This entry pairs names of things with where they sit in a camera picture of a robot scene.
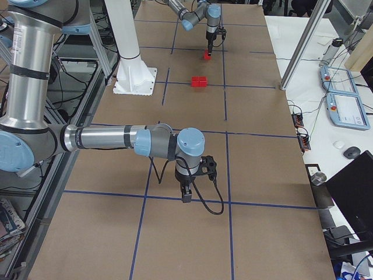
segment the chair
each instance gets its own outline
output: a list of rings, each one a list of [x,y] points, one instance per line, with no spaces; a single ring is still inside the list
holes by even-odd
[[[313,9],[315,8],[317,0],[292,0],[291,7],[293,10],[289,11],[289,16],[296,13],[297,16],[302,17],[307,13],[308,16],[311,16]],[[333,0],[331,0],[328,8],[326,8],[325,13],[330,13],[333,8]]]

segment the robotic arm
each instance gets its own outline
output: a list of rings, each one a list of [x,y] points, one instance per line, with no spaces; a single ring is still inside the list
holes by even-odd
[[[186,31],[190,31],[202,19],[207,19],[206,39],[207,55],[211,56],[213,43],[217,35],[224,41],[227,31],[220,27],[221,9],[217,4],[210,4],[207,0],[198,1],[198,7],[190,12],[179,0],[163,0],[179,17]]]
[[[180,182],[183,202],[191,201],[190,184],[195,186],[196,176],[208,175],[216,185],[216,163],[212,157],[202,156],[205,138],[195,128],[175,134],[165,124],[48,125],[44,121],[44,106],[53,38],[61,31],[89,32],[89,0],[9,2],[15,32],[7,109],[0,118],[0,170],[16,172],[56,154],[78,149],[124,148],[133,149],[138,155],[176,160],[175,177]],[[197,23],[187,12],[182,14],[182,18]]]

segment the red block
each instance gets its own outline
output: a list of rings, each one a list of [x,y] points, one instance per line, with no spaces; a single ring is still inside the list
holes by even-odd
[[[211,55],[209,56],[209,52],[208,50],[205,50],[205,53],[203,55],[203,59],[204,60],[210,60],[211,59]]]
[[[206,76],[193,76],[191,86],[193,88],[205,88],[207,86]]]

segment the black mouse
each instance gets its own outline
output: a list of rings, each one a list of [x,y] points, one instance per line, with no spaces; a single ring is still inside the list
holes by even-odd
[[[360,149],[358,147],[352,146],[343,152],[344,157],[348,159],[355,159],[360,156]]]

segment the brown cardboard surface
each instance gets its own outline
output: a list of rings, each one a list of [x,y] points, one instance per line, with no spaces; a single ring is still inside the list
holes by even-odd
[[[228,131],[295,136],[281,90],[228,87],[226,96]]]
[[[224,55],[226,84],[229,86],[254,86],[277,88],[281,77],[274,54],[228,51]]]
[[[140,198],[64,194],[29,280],[129,276]]]
[[[203,50],[174,50],[168,80],[190,85],[192,76],[206,76],[209,85],[222,85],[224,82],[222,52],[214,52],[213,58],[208,61],[203,59],[203,54]]]
[[[217,162],[217,186],[220,193],[225,201],[228,200],[228,184],[227,184],[227,154],[226,154],[226,136],[224,134],[217,133],[204,133],[206,142],[209,145],[206,146],[204,155],[212,155],[214,160]],[[155,160],[158,173],[161,172],[165,160]],[[161,184],[158,184],[158,179],[154,171],[150,177],[149,183],[149,195],[156,195],[159,197],[174,197],[181,198],[180,184],[175,179],[175,162],[170,162],[167,165],[166,172]],[[219,197],[216,194],[213,183],[208,179],[207,176],[197,177],[195,183],[202,194],[202,197],[206,200],[218,201]],[[192,190],[193,198],[198,199],[195,190]],[[215,211],[220,205],[212,206]]]
[[[133,150],[82,150],[66,189],[143,195],[149,167]]]
[[[148,199],[133,280],[230,279],[228,212]]]
[[[160,119],[164,84],[156,83],[151,96],[113,94],[115,80],[107,86],[92,123],[150,125]]]
[[[262,8],[222,5],[222,11],[231,30],[226,51],[204,61],[204,24],[186,33],[168,7],[143,1],[136,27],[143,60],[159,69],[154,93],[115,95],[113,82],[93,122],[161,121],[204,130],[204,155],[217,162],[224,214],[211,215],[200,201],[180,201],[174,162],[158,185],[154,170],[148,181],[149,160],[131,150],[82,151],[66,189],[85,194],[64,194],[31,279],[333,277],[286,98],[276,89],[280,75],[268,54],[268,31],[260,27]],[[209,86],[190,87],[191,76],[207,76]],[[156,160],[159,172],[164,161]],[[218,211],[212,182],[196,178],[196,184]]]
[[[221,7],[224,25],[267,25],[261,6],[222,5]]]
[[[241,55],[246,55],[250,52],[273,53],[266,26],[227,25],[225,28],[228,35],[224,41],[224,50],[238,52]],[[240,38],[240,40],[229,40],[229,38]]]
[[[169,84],[160,121],[175,129],[225,131],[224,89],[209,86],[194,89],[189,85]]]
[[[317,211],[232,206],[235,280],[334,279]]]
[[[229,135],[232,201],[314,207],[293,138]]]
[[[206,20],[202,20],[201,24],[197,24],[192,30],[185,31],[181,24],[178,24],[177,33],[175,37],[175,48],[195,48],[200,50],[207,49],[207,40],[206,40]],[[221,50],[222,46],[213,49],[214,53],[218,50]]]

